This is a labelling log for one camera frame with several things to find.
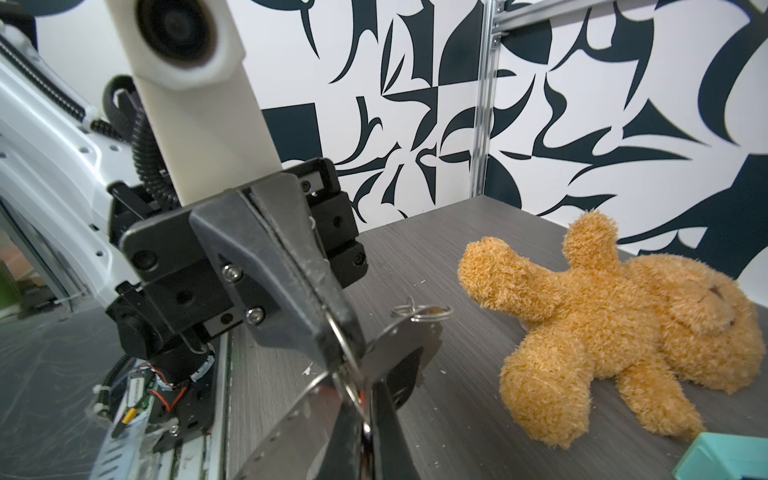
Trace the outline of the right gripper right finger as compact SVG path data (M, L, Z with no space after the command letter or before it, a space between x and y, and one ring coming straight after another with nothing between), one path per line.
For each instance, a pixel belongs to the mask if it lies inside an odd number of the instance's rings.
M367 478L419 479L393 397L384 381L371 387L367 406Z

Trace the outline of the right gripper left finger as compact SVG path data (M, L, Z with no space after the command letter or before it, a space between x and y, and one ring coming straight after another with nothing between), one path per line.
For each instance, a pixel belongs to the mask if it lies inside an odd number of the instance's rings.
M357 390L345 400L334 424L318 479L364 479L366 475L365 394Z

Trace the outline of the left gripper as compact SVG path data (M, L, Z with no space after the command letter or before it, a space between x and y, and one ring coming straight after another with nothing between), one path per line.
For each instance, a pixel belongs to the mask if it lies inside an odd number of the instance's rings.
M352 203L325 158L171 211L114 190L111 241L136 272L107 314L124 352L175 383L245 324L256 342L328 370L366 342L344 294L367 272Z

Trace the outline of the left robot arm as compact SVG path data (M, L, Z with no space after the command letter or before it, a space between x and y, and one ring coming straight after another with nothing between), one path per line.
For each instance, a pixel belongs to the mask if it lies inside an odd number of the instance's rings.
M366 351L345 288L365 252L333 163L279 159L231 18L162 5L117 19L131 71L89 104L1 27L1 211L174 390L246 324L352 382Z

